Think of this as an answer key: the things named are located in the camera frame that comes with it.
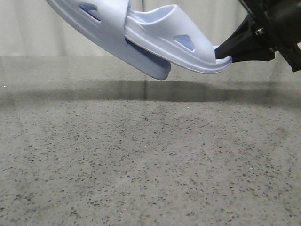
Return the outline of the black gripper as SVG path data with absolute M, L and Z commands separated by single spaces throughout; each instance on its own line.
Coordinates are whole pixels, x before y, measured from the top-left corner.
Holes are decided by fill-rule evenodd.
M 270 61 L 275 49 L 291 66 L 301 69 L 301 2 L 299 0 L 241 0 L 248 11 L 241 25 L 215 49 L 216 58 L 232 57 L 232 62 Z M 253 30 L 253 19 L 265 31 L 271 47 L 261 47 Z

